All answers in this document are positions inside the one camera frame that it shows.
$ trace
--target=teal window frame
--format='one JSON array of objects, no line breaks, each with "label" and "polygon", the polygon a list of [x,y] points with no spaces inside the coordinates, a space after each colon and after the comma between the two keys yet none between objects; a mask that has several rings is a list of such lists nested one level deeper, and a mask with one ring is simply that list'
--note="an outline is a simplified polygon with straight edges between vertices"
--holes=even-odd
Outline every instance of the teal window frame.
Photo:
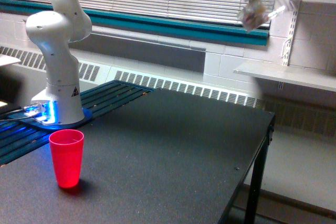
[{"label": "teal window frame", "polygon": [[[0,11],[3,12],[33,14],[42,10],[52,9],[53,7],[48,4],[20,0],[0,0]],[[235,26],[108,12],[96,9],[84,9],[84,11],[96,25],[108,25],[119,29],[138,30],[174,37],[187,37],[195,40],[213,40],[216,42],[266,46],[269,37],[269,31],[262,29],[247,32],[242,27]]]}]

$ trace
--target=table leg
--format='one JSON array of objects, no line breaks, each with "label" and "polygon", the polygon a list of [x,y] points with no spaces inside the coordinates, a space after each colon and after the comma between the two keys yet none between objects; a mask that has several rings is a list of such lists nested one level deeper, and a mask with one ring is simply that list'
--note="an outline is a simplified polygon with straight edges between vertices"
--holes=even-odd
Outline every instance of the table leg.
[{"label": "table leg", "polygon": [[261,188],[262,176],[264,174],[267,150],[269,141],[266,139],[261,147],[256,160],[254,161],[251,186],[247,200],[244,224],[253,224],[258,206],[258,198]]}]

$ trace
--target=blue rubber mat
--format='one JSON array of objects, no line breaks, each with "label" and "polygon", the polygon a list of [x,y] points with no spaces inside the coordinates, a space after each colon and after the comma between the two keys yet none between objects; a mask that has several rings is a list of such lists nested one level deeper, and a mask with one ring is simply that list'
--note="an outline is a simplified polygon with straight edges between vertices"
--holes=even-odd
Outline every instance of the blue rubber mat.
[{"label": "blue rubber mat", "polygon": [[[80,94],[84,108],[92,112],[93,119],[115,110],[142,95],[153,91],[149,88],[121,81],[111,81]],[[22,122],[0,123],[0,165],[45,145],[49,131],[39,130]]]}]

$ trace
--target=radiator vent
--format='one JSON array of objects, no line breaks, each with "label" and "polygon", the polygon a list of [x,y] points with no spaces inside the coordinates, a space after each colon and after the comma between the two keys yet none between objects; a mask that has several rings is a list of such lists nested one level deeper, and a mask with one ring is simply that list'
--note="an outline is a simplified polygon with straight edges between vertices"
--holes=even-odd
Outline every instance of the radiator vent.
[{"label": "radiator vent", "polygon": [[[17,64],[18,66],[44,72],[46,71],[44,57],[42,54],[37,52],[30,52],[1,46],[0,54],[19,59],[21,62]],[[79,60],[79,79],[95,84],[105,83],[110,68],[110,66]]]},{"label": "radiator vent", "polygon": [[197,86],[195,83],[192,82],[177,81],[175,79],[152,76],[150,74],[146,75],[145,73],[139,73],[131,70],[126,71],[116,70],[116,68],[113,69],[115,70],[113,78],[114,80],[124,81],[154,89],[168,89],[177,92],[193,94],[200,97],[207,97],[225,102],[246,105],[253,108],[258,107],[258,104],[262,104],[262,101],[259,101],[256,98],[252,98],[248,96],[248,94],[240,92],[219,88],[217,89],[206,85]]},{"label": "radiator vent", "polygon": [[177,81],[176,79],[121,68],[112,68],[112,71],[114,71],[114,75],[111,76],[111,79],[149,88],[169,89],[251,108],[274,111],[276,113],[277,125],[293,127],[328,137],[336,137],[336,112],[334,111],[319,110],[289,102],[265,101],[251,97],[246,93],[213,88],[203,84],[197,85],[193,82]]}]

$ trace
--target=blue led light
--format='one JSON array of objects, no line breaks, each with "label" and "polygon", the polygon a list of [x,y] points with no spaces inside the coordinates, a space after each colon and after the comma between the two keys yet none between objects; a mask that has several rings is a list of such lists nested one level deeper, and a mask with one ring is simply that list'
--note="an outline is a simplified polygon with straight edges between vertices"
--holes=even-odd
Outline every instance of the blue led light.
[{"label": "blue led light", "polygon": [[56,121],[56,115],[55,115],[55,107],[54,107],[54,103],[52,101],[49,101],[48,103],[48,114],[49,114],[49,120],[48,123],[55,123]]}]

